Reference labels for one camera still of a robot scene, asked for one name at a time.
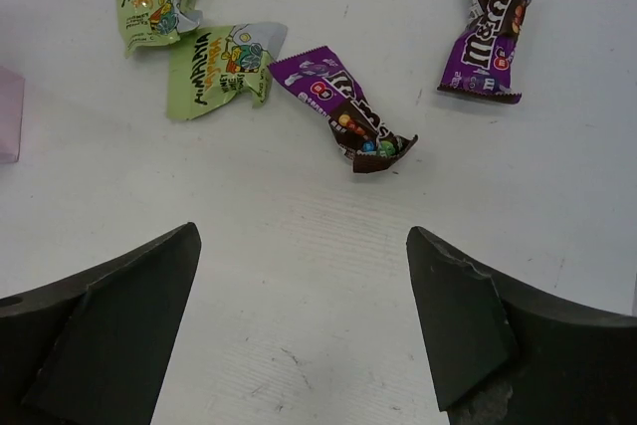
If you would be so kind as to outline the purple M&M packet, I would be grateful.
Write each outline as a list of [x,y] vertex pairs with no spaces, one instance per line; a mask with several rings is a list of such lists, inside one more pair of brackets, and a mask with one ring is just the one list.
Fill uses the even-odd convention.
[[337,54],[321,46],[278,60],[269,70],[282,87],[326,118],[357,174],[389,169],[418,141],[395,133],[370,106]]
[[532,0],[470,0],[468,24],[455,41],[438,90],[504,105],[522,95],[512,89],[512,65]]

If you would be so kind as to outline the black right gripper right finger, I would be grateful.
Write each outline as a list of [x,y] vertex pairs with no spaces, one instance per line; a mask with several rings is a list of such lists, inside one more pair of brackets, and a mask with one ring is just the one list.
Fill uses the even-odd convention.
[[406,245],[438,408],[451,423],[635,422],[635,317],[546,293],[421,227]]

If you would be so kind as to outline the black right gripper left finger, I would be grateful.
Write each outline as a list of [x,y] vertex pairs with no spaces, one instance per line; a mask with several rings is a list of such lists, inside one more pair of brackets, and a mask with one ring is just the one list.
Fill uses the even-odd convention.
[[151,422],[195,279],[196,225],[1,301],[4,424]]

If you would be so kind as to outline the pink paper bag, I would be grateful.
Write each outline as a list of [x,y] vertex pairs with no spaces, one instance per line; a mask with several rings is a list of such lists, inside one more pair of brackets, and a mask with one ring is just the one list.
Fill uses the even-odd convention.
[[0,163],[19,160],[23,120],[25,79],[0,68]]

